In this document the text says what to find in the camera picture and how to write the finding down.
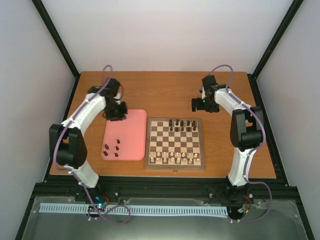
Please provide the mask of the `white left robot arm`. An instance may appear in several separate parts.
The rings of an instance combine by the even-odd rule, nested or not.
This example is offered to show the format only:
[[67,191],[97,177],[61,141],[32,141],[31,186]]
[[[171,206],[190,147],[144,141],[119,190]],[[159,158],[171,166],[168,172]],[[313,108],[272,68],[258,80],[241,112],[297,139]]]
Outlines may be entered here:
[[108,78],[103,86],[92,86],[76,111],[60,124],[49,128],[49,151],[52,165],[58,170],[67,170],[78,184],[87,187],[86,195],[92,201],[103,198],[104,188],[98,185],[99,175],[90,166],[84,135],[96,116],[103,112],[108,121],[126,119],[128,108],[119,93],[121,84]]

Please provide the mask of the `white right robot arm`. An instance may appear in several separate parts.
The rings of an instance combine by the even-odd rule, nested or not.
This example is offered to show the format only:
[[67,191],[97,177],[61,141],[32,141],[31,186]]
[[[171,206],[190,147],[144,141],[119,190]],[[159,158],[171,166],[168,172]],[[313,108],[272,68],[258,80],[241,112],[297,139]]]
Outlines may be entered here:
[[228,181],[233,187],[244,186],[254,154],[266,142],[263,111],[238,98],[226,84],[218,84],[214,75],[202,79],[201,97],[191,100],[193,112],[217,113],[224,108],[231,116],[230,141],[234,155]]

